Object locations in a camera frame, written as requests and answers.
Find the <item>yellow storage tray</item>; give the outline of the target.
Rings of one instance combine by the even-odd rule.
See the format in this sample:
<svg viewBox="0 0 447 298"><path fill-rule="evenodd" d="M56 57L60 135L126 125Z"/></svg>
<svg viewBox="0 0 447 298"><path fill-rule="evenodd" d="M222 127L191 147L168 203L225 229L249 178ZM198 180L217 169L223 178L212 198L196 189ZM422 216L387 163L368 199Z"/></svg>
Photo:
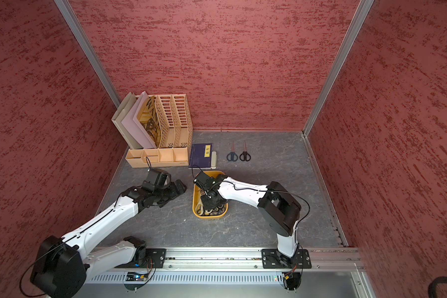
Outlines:
<svg viewBox="0 0 447 298"><path fill-rule="evenodd" d="M192 211L197 218L203 220L212 220L222 218L226 215L228 211L228 203L211 211L205 211L200 197L201 190L196 185L194 185L192 195Z"/></svg>

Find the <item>dark blue handled scissors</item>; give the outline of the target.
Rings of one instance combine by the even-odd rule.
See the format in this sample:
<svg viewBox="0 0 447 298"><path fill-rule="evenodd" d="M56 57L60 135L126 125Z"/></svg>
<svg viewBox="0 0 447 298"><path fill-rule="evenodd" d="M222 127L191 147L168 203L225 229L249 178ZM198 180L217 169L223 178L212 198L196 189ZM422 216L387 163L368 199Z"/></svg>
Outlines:
<svg viewBox="0 0 447 298"><path fill-rule="evenodd" d="M231 150L226 156L227 161L236 162L239 160L238 155L235 152L235 143L232 142Z"/></svg>

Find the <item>black red handled scissors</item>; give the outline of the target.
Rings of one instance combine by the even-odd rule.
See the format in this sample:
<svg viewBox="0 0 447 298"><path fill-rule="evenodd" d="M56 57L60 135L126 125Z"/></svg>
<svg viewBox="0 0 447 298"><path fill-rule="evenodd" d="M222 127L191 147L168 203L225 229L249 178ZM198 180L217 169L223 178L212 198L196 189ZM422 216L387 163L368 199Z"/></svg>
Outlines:
<svg viewBox="0 0 447 298"><path fill-rule="evenodd" d="M247 143L243 143L243 151L239 156L240 161L249 162L252 159L252 156L248 152Z"/></svg>

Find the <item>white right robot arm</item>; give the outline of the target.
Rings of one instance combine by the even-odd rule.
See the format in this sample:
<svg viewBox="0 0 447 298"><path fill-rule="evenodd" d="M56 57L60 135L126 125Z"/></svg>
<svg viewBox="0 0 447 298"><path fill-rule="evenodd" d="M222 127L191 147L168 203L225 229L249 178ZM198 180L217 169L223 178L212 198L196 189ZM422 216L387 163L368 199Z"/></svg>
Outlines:
<svg viewBox="0 0 447 298"><path fill-rule="evenodd" d="M281 184L252 185L227 175L213 178L200 173L194 184L203 191L201 202L206 211L237 201L257 208L278 237L278 252L292 258L297 249L296 227L300 220L301 205Z"/></svg>

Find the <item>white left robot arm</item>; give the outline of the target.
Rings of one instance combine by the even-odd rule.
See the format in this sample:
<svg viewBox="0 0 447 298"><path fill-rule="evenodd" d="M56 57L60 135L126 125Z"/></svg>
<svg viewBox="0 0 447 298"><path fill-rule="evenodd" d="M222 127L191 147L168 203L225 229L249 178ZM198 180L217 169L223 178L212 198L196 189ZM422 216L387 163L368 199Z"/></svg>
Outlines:
<svg viewBox="0 0 447 298"><path fill-rule="evenodd" d="M147 256L145 241L133 236L98 252L94 249L144 209L163 207L186 190L180 180L164 187L130 187L115 203L81 227L62 237L46 238L31 265L30 282L51 298L72 298L85 282L117 266L154 268L156 264Z"/></svg>

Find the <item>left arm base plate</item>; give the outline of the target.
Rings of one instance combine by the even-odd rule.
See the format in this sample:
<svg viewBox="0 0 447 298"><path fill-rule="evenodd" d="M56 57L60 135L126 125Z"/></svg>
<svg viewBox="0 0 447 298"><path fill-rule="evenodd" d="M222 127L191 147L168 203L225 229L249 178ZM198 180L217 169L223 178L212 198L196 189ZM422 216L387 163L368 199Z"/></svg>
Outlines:
<svg viewBox="0 0 447 298"><path fill-rule="evenodd" d="M138 248L128 265L131 268L163 268L166 252L164 248Z"/></svg>

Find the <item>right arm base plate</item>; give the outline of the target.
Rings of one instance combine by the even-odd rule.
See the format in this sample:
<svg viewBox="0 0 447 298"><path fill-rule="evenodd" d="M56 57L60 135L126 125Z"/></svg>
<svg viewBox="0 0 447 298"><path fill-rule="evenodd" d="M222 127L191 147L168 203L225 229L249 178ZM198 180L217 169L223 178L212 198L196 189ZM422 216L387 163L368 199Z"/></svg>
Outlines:
<svg viewBox="0 0 447 298"><path fill-rule="evenodd" d="M292 257L278 252L277 249L262 249L261 258L264 269L311 269L309 252L298 248Z"/></svg>

